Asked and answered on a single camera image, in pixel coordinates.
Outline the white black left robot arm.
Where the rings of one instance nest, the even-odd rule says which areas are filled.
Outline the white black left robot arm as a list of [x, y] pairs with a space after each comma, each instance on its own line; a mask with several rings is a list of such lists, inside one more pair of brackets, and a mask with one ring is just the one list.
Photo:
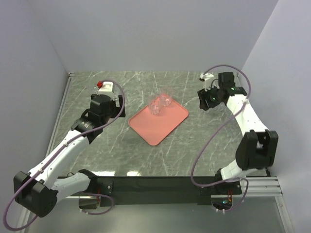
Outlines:
[[58, 179], [60, 172], [80, 154], [103, 129], [119, 117], [125, 117], [124, 95], [110, 98], [91, 95], [90, 107], [73, 123], [61, 143], [29, 172], [18, 172], [14, 181], [15, 201], [38, 217], [45, 217], [55, 205], [72, 194], [93, 195], [99, 191], [98, 177], [82, 169], [73, 176]]

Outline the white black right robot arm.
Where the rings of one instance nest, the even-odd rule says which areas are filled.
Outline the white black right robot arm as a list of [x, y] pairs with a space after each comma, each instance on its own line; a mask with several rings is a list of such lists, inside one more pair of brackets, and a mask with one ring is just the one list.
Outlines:
[[214, 181], [215, 191], [224, 194], [231, 188], [231, 179], [242, 178], [273, 165], [278, 134], [261, 122], [245, 89], [236, 86], [233, 72], [222, 72], [217, 77], [211, 73], [201, 74], [200, 81], [204, 82], [204, 88], [197, 92], [200, 109], [207, 111], [223, 103], [242, 132], [234, 161], [221, 168], [218, 171], [220, 178]]

